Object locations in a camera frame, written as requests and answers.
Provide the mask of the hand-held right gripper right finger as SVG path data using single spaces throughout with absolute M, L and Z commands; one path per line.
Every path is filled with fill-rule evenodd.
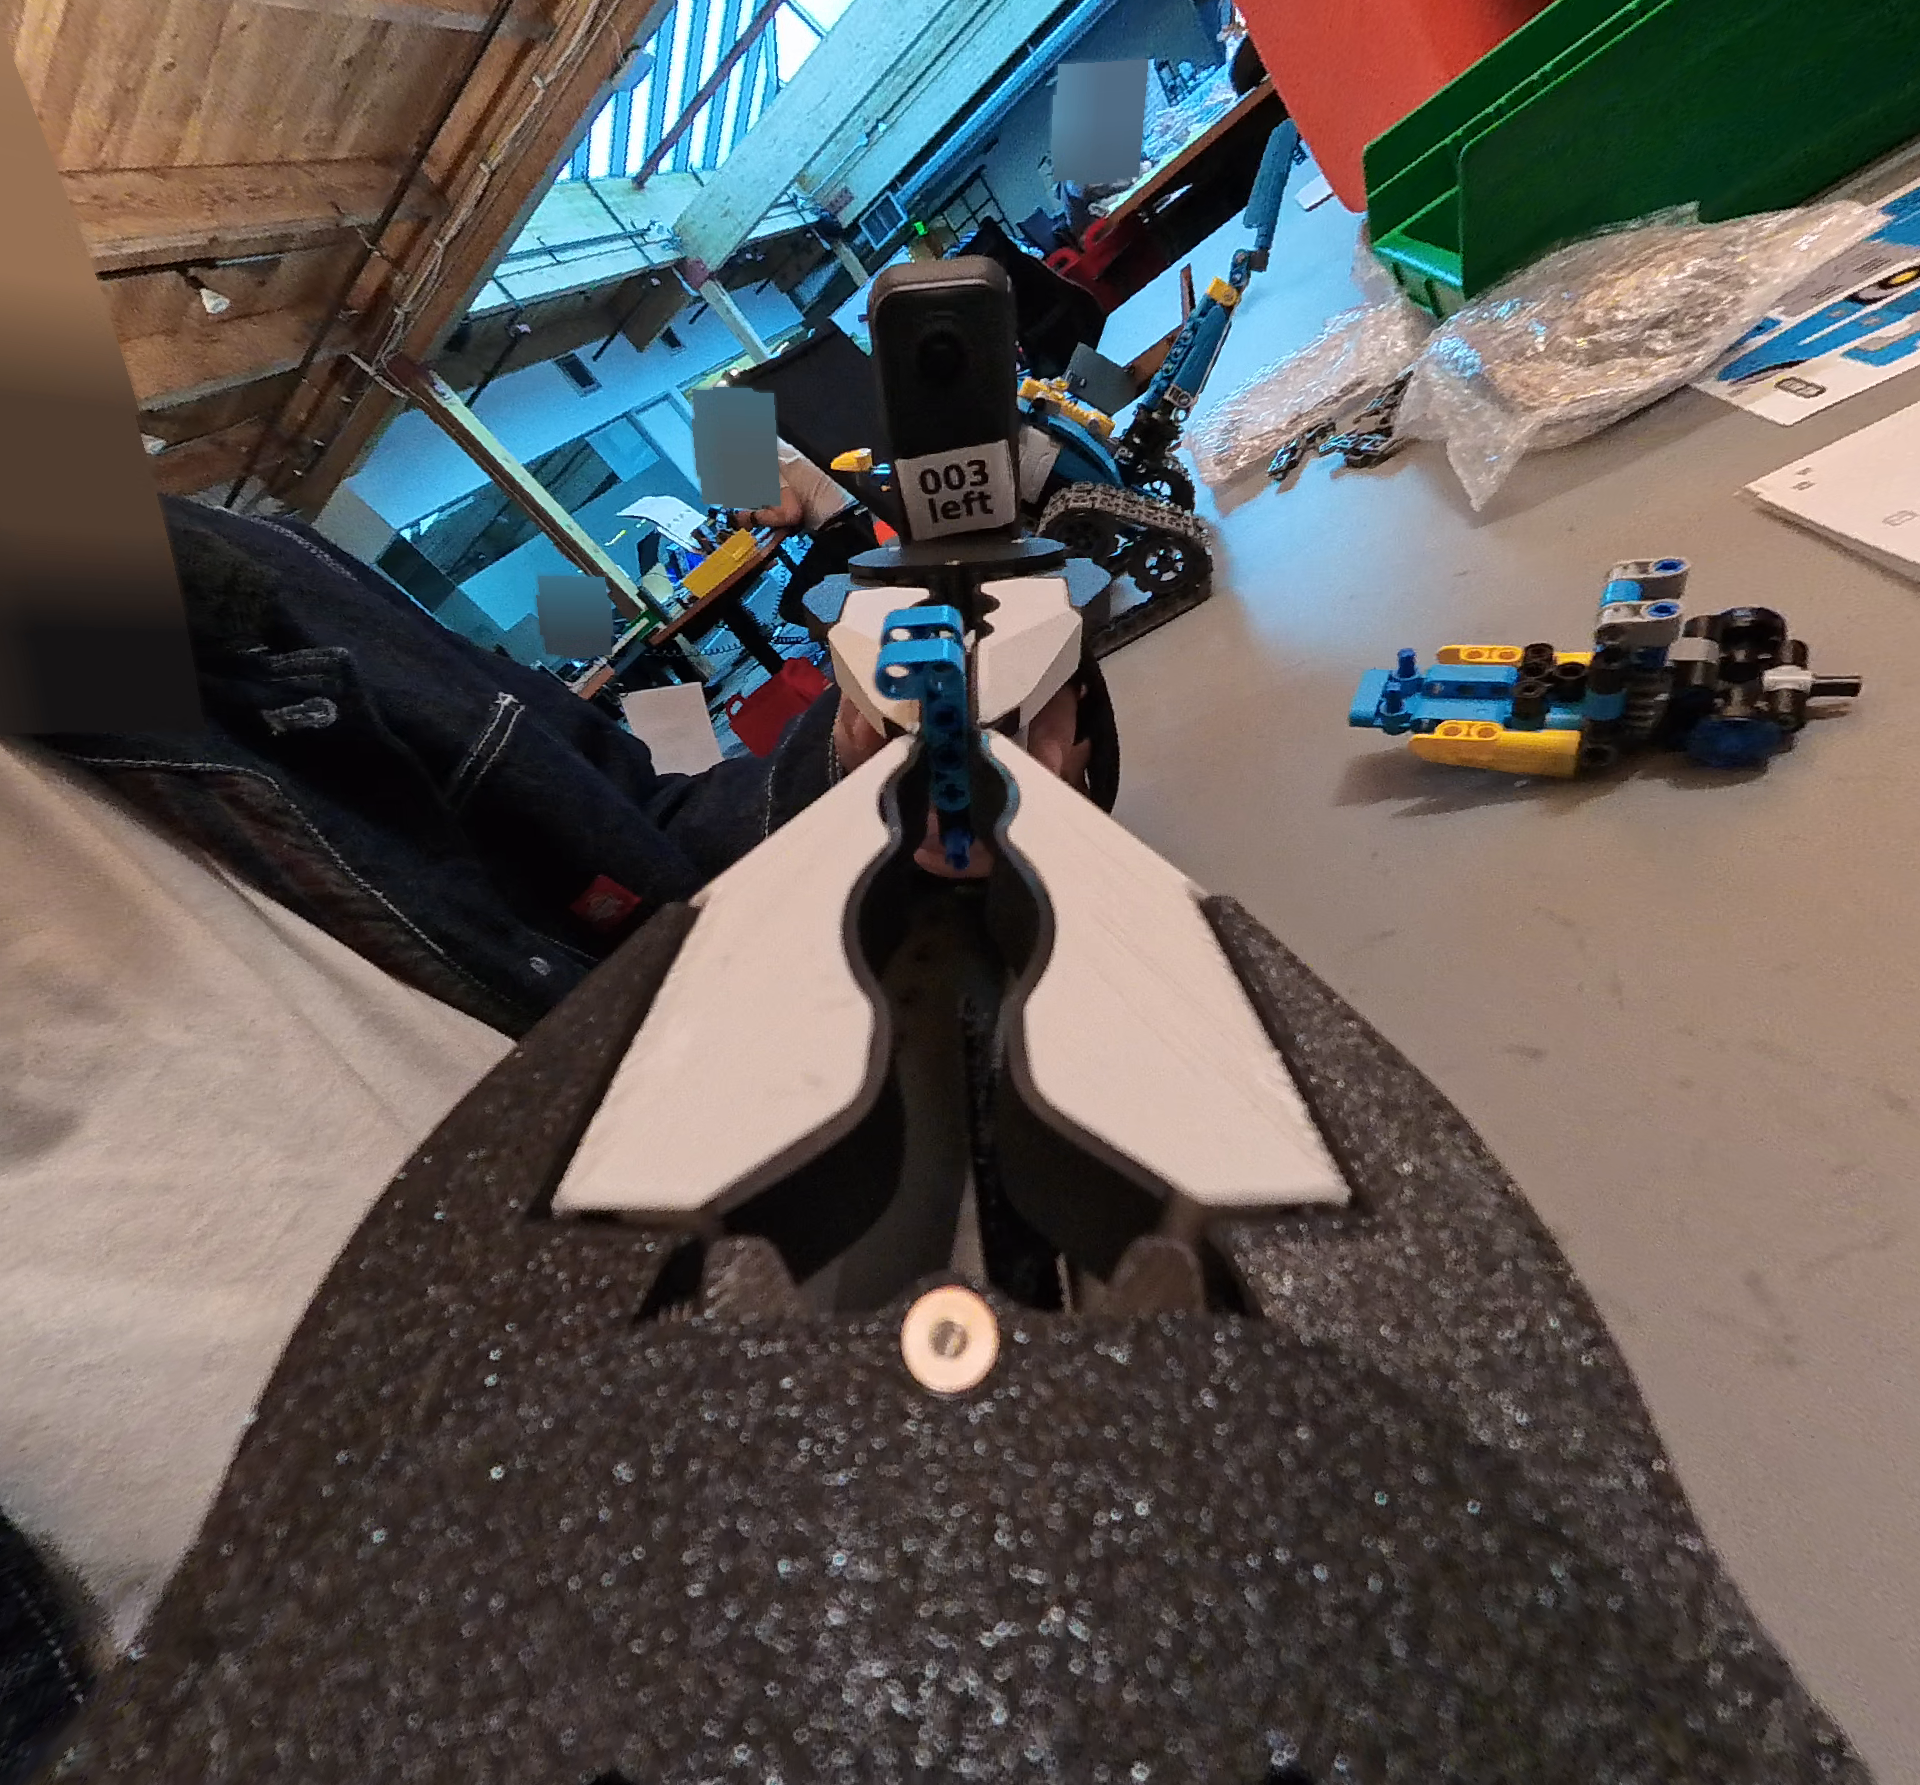
M 1250 1310 L 1236 1230 L 1337 1219 L 1353 1184 L 1226 904 L 1014 740 L 982 750 L 994 867 L 962 986 L 982 1270 L 1051 1313 Z

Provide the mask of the white paper booklet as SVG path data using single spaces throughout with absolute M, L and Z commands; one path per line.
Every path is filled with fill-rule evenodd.
M 1748 491 L 1787 520 L 1918 581 L 1918 407 L 1910 403 Z

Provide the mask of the blue sticker sheet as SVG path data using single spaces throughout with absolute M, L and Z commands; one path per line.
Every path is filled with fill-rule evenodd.
M 1889 193 L 1882 223 L 1795 285 L 1696 390 L 1791 425 L 1907 370 L 1918 357 L 1918 185 Z

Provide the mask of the blue yellow toy vehicle assembly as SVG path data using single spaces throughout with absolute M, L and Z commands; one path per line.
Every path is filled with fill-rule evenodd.
M 1681 555 L 1622 559 L 1599 593 L 1588 648 L 1551 642 L 1402 648 L 1358 682 L 1348 722 L 1402 737 L 1429 765 L 1575 779 L 1664 750 L 1753 771 L 1789 750 L 1808 709 L 1856 698 L 1856 674 L 1811 667 L 1773 608 L 1683 605 Z

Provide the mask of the grey desk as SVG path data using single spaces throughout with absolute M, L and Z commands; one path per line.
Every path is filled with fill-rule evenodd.
M 1118 816 L 1253 907 L 1447 1092 L 1561 1238 L 1706 1531 L 1879 1780 L 1915 1780 L 1915 586 L 1742 484 L 1795 428 L 1699 391 L 1471 512 L 1438 448 L 1198 493 L 1217 593 L 1108 663 Z M 1753 782 L 1430 766 L 1368 667 L 1575 642 L 1621 558 L 1859 672 Z

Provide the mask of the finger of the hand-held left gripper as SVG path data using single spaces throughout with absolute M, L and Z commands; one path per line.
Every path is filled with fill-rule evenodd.
M 1066 581 L 990 581 L 976 642 L 976 722 L 1029 728 L 1081 663 L 1085 626 Z
M 829 630 L 829 653 L 843 712 L 860 711 L 882 737 L 916 732 L 921 703 L 900 698 L 877 684 L 877 660 L 888 621 L 923 603 L 923 589 L 850 589 L 838 621 Z

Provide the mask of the clear plastic bag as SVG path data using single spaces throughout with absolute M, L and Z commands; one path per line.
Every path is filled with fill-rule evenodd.
M 1725 221 L 1677 206 L 1586 236 L 1429 335 L 1398 434 L 1442 443 L 1481 508 L 1524 452 L 1566 448 L 1706 372 L 1793 285 L 1879 225 L 1859 201 Z
M 1432 328 L 1429 312 L 1404 298 L 1336 313 L 1309 344 L 1262 367 L 1186 425 L 1185 451 L 1197 476 L 1217 488 L 1250 465 L 1267 463 L 1302 428 L 1356 408 L 1404 378 Z

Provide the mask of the person's left forearm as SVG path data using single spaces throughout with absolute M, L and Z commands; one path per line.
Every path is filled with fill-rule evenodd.
M 139 794 L 318 927 L 524 1035 L 655 910 L 852 770 L 838 693 L 771 756 L 661 771 L 308 526 L 160 501 L 206 732 L 135 743 Z

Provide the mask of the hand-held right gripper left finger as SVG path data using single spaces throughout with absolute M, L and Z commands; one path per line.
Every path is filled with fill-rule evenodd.
M 800 1281 L 880 1219 L 905 1117 L 857 913 L 900 845 L 906 766 L 891 740 L 699 893 L 553 1217 L 764 1237 Z

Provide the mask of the blue L-shaped brick beam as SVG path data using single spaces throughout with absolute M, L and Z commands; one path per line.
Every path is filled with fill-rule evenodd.
M 916 603 L 888 611 L 877 653 L 877 693 L 916 703 L 921 756 L 947 867 L 973 859 L 973 706 L 960 608 Z

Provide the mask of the green storage bin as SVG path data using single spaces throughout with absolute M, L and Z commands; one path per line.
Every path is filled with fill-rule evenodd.
M 1918 0 L 1547 0 L 1363 157 L 1375 252 L 1442 317 L 1653 211 L 1789 210 L 1915 138 Z

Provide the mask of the toy tracked excavator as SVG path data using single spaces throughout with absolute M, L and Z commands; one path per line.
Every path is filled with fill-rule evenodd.
M 1120 397 L 1095 391 L 1092 350 L 1081 347 L 1066 378 L 1022 378 L 1022 423 L 1044 471 L 1022 480 L 1030 526 L 1125 581 L 1135 602 L 1097 599 L 1092 653 L 1106 656 L 1185 615 L 1212 597 L 1212 533 L 1177 448 L 1226 344 L 1233 312 L 1253 275 L 1265 270 L 1284 206 L 1302 133 L 1284 116 L 1272 127 L 1245 206 L 1250 228 L 1224 280 L 1195 298 L 1150 375 L 1120 375 Z

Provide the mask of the person's left hand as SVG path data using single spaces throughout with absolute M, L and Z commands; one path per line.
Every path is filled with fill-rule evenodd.
M 1114 810 L 1118 788 L 1116 716 L 1095 663 L 1085 663 L 1030 717 L 1025 750 L 1101 810 Z

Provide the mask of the white shirt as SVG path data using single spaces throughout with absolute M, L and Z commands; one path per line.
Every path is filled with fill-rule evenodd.
M 5 1511 L 123 1651 L 318 1284 L 511 1041 L 22 740 L 3 1024 Z

